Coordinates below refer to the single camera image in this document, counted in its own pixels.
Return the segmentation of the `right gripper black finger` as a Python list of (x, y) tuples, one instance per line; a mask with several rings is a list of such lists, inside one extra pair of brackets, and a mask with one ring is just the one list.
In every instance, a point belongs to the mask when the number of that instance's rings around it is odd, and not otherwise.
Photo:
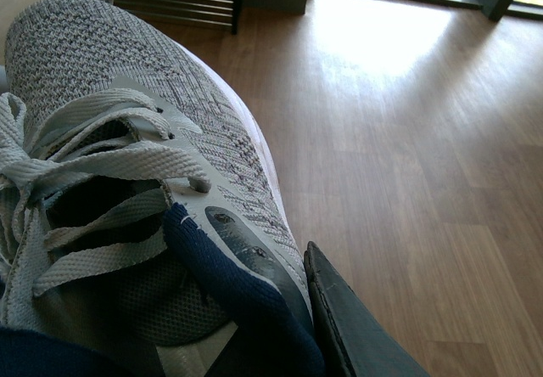
[(314, 242), (304, 254), (317, 344), (328, 376), (427, 376)]

